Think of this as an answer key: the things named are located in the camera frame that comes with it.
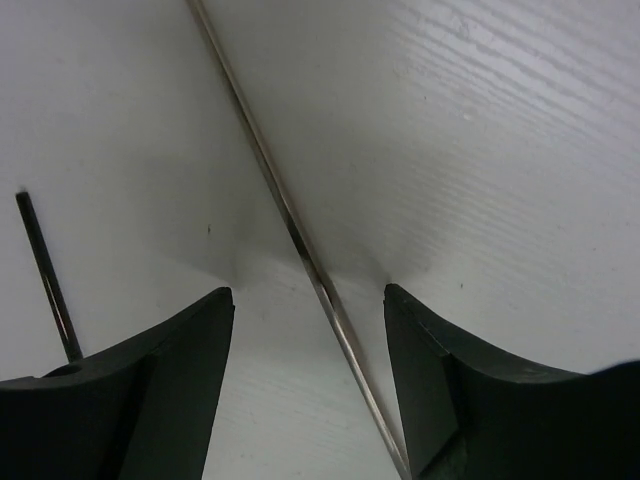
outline metal rod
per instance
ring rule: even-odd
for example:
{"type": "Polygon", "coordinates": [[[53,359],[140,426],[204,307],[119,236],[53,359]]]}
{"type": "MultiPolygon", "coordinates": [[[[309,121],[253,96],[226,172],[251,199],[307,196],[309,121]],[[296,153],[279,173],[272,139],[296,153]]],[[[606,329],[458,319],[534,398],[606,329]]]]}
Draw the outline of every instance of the metal rod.
{"type": "Polygon", "coordinates": [[[56,322],[56,327],[58,327],[58,333],[60,334],[64,351],[67,354],[67,359],[69,363],[82,360],[82,350],[80,350],[80,344],[73,329],[56,272],[53,269],[53,263],[51,263],[49,250],[47,250],[47,244],[42,236],[42,230],[40,229],[33,203],[31,203],[31,197],[28,192],[20,192],[16,194],[16,201],[18,202],[24,228],[27,230],[31,250],[33,250],[33,255],[36,258],[38,271],[42,278],[44,290],[47,293],[53,319],[56,322]]]}
{"type": "Polygon", "coordinates": [[[276,163],[271,155],[268,144],[258,126],[258,123],[251,113],[249,104],[236,80],[228,59],[222,50],[220,41],[215,33],[207,9],[201,0],[186,0],[195,21],[208,44],[214,61],[221,68],[225,85],[229,91],[233,106],[238,114],[240,122],[247,134],[253,153],[258,161],[262,174],[269,186],[271,195],[280,211],[289,235],[302,259],[305,270],[309,275],[311,283],[318,295],[333,332],[342,348],[344,356],[349,363],[349,367],[360,387],[364,400],[371,411],[371,415],[380,431],[380,435],[391,455],[400,477],[410,479],[408,462],[404,452],[400,449],[396,441],[389,422],[380,406],[377,396],[371,388],[369,374],[365,370],[363,363],[362,349],[357,340],[351,321],[340,300],[338,292],[322,266],[320,259],[313,247],[295,205],[291,199],[284,180],[278,172],[276,163]]]}

